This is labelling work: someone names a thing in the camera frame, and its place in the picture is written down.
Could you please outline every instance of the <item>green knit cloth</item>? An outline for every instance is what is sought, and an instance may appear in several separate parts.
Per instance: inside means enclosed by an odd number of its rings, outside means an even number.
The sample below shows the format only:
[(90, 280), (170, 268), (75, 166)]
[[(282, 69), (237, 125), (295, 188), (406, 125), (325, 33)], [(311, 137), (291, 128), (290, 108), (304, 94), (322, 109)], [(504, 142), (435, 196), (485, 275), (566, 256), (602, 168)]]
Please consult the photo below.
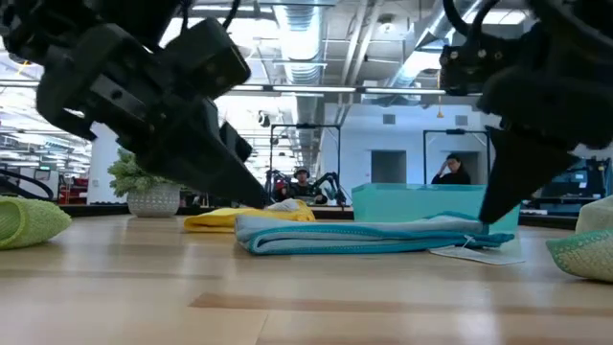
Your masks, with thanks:
[(70, 222), (70, 216), (51, 202), (0, 196), (0, 250), (45, 242)]
[(566, 273), (613, 283), (613, 230), (590, 231), (547, 241), (556, 265)]

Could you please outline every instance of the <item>teal box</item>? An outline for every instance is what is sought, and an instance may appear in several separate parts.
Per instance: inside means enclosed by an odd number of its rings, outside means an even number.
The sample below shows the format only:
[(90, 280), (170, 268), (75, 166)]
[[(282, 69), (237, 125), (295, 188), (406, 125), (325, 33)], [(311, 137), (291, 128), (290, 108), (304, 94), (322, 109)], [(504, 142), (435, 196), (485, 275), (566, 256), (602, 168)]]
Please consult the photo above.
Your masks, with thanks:
[[(369, 183), (352, 189), (353, 217), (362, 222), (403, 222), (457, 212), (477, 218), (486, 186)], [(489, 228), (514, 233), (519, 206)]]

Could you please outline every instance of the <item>pillar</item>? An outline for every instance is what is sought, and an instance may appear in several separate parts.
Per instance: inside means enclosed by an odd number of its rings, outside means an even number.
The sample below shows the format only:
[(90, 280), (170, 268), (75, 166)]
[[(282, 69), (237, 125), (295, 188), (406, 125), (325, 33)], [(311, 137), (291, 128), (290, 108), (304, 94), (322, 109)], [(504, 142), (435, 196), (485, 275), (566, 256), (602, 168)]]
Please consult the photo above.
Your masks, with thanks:
[(87, 204), (95, 202), (125, 202), (125, 196), (115, 196), (115, 191), (109, 185), (115, 178), (107, 171), (108, 167), (119, 159), (117, 150), (120, 146), (115, 142), (117, 134), (102, 124), (92, 125), (92, 131), (98, 138), (92, 143)]

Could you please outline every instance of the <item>table surface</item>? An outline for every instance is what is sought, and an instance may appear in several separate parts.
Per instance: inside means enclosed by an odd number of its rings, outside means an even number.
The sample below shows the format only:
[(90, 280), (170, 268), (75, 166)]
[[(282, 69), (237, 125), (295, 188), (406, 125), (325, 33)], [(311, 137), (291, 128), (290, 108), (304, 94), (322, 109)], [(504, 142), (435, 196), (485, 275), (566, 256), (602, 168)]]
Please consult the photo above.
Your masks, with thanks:
[(613, 287), (559, 271), (523, 228), (527, 262), (427, 253), (252, 257), (182, 219), (77, 218), (0, 252), (0, 343), (612, 344)]

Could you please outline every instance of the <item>person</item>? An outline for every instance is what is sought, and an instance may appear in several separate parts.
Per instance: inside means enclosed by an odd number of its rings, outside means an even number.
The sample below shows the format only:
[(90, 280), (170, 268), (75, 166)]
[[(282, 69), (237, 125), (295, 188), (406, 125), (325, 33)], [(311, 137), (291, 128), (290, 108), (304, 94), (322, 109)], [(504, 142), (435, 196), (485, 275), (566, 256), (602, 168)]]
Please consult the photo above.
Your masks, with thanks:
[(432, 179), (432, 184), (470, 184), (470, 175), (466, 172), (462, 160), (456, 154), (449, 154), (441, 169)]
[(307, 168), (298, 167), (294, 172), (294, 178), (296, 178), (298, 182), (292, 182), (289, 184), (288, 188), (282, 188), (279, 201), (291, 197), (315, 196), (316, 204), (323, 205), (328, 203), (328, 198), (322, 193), (321, 188), (315, 189), (315, 194), (313, 195), (313, 187), (308, 183), (310, 172), (308, 172)]

